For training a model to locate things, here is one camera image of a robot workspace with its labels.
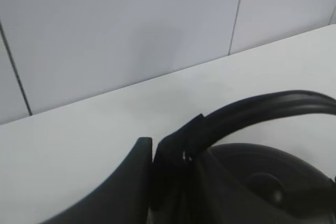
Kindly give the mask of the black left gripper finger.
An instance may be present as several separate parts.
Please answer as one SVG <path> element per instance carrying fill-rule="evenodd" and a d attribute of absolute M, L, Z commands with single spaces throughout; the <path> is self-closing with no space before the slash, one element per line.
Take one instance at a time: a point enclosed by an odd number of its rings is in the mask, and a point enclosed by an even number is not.
<path fill-rule="evenodd" d="M 46 223 L 146 223 L 151 166 L 152 139 L 141 137 L 100 186 Z"/>

